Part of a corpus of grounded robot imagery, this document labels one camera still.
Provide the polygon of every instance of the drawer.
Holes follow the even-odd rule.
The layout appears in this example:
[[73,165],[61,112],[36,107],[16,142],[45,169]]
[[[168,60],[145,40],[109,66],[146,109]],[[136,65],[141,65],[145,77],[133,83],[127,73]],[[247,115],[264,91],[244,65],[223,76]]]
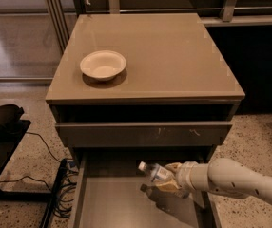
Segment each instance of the drawer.
[[230,122],[57,123],[69,148],[221,145]]
[[[175,161],[174,155],[167,160]],[[206,193],[181,199],[159,191],[137,170],[139,157],[120,152],[92,157],[84,151],[68,227],[217,227]]]

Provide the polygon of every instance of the concrete floor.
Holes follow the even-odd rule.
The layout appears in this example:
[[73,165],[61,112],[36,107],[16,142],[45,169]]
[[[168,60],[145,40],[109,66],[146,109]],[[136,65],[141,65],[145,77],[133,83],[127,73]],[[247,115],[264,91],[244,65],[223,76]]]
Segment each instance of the concrete floor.
[[[74,17],[68,18],[73,28]],[[60,53],[47,16],[0,16],[0,76],[52,76]],[[70,158],[54,129],[55,121],[45,103],[48,85],[0,84],[0,105],[24,108],[22,119],[31,120],[29,131],[42,135],[59,159]],[[272,115],[235,116],[227,139],[213,156],[232,158],[254,171],[272,176]],[[30,175],[53,184],[58,162],[49,155],[36,136],[26,135],[20,142],[0,181]],[[0,183],[3,190],[44,191],[42,183],[23,180]],[[272,227],[272,206],[255,198],[244,200],[211,195],[222,227]],[[0,227],[38,227],[45,204],[0,202]],[[52,218],[50,227],[68,227],[68,220]]]

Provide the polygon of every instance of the bottle cap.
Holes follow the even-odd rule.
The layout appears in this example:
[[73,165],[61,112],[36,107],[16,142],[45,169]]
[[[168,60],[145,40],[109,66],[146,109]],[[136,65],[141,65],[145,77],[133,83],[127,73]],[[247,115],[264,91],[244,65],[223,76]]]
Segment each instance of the bottle cap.
[[146,164],[144,162],[140,162],[138,169],[140,169],[141,171],[145,171],[146,170]]

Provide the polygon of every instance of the bottle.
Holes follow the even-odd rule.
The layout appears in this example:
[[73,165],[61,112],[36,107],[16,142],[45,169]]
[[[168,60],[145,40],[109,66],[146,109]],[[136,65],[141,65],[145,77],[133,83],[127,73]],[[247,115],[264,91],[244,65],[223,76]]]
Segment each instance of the bottle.
[[141,162],[138,166],[138,169],[145,172],[147,176],[150,176],[150,180],[152,182],[154,181],[167,182],[174,178],[174,175],[171,171],[165,169],[158,163],[147,164]]

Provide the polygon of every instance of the white bowl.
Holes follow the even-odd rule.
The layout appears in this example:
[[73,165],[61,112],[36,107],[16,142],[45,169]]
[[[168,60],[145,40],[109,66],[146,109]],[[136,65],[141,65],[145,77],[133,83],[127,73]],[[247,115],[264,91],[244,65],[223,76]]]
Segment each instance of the white bowl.
[[81,71],[98,81],[113,79],[126,68],[126,59],[118,52],[100,50],[86,56],[80,63]]

